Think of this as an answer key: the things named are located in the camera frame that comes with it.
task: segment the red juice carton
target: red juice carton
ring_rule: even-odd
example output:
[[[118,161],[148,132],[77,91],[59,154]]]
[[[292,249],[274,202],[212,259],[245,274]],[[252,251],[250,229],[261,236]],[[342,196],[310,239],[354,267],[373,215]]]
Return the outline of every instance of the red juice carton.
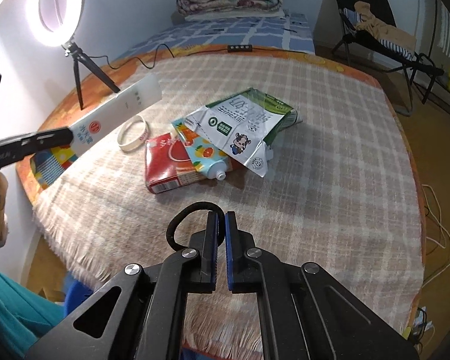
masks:
[[[204,180],[197,172],[181,140],[170,133],[151,138],[145,147],[145,185],[160,193]]]

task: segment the cow cartoon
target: cow cartoon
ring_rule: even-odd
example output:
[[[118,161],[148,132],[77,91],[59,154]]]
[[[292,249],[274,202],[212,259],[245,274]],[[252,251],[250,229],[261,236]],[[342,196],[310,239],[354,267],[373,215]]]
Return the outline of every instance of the cow cartoon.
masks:
[[[250,143],[251,141],[245,134],[236,133],[236,138],[233,141],[233,145],[230,145],[230,147],[232,148],[232,153],[234,155],[243,153],[243,150],[245,150],[247,145]]]

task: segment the beige plaid blanket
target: beige plaid blanket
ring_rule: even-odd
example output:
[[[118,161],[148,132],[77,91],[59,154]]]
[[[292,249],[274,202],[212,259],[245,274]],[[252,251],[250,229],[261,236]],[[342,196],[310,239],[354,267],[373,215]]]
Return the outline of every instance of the beige plaid blanket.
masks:
[[[152,195],[143,147],[124,154],[118,130],[98,142],[39,197],[36,218],[53,250],[91,286],[128,263],[150,266],[172,253],[171,218],[198,200],[234,210],[239,228],[286,263],[316,261],[397,331],[423,278],[416,185],[402,136],[381,89],[294,60],[202,55],[154,69],[163,99],[143,112],[153,135],[169,121],[247,87],[298,109],[304,122],[281,132],[265,178],[237,170],[225,181]],[[147,74],[138,70],[129,79]],[[205,227],[190,215],[177,240]],[[226,359],[262,357],[254,295],[227,290],[225,246],[217,291],[188,297],[184,338]]]

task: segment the rubber bracelet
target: rubber bracelet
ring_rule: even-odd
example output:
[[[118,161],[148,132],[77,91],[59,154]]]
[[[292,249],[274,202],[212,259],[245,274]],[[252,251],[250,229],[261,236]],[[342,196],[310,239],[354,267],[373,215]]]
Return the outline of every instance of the rubber bracelet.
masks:
[[[123,142],[123,135],[125,134],[125,131],[130,128],[130,126],[134,123],[142,122],[143,123],[143,131],[140,133],[140,136],[138,138],[135,138],[131,142],[124,143]],[[116,141],[118,143],[118,146],[120,149],[122,149],[123,152],[130,152],[132,150],[135,150],[137,147],[139,147],[142,143],[145,142],[145,140],[148,138],[149,129],[148,129],[148,123],[141,115],[135,115],[131,119],[127,120],[122,128],[120,129],[120,132],[118,133],[118,136],[116,137]]]

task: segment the orange juice pouch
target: orange juice pouch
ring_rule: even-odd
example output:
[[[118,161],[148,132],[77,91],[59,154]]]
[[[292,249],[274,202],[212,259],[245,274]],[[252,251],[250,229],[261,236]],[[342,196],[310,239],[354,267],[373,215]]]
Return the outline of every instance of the orange juice pouch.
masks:
[[[193,167],[208,179],[223,180],[225,173],[233,170],[231,158],[224,152],[189,130],[182,119],[172,122],[172,126],[183,142]]]

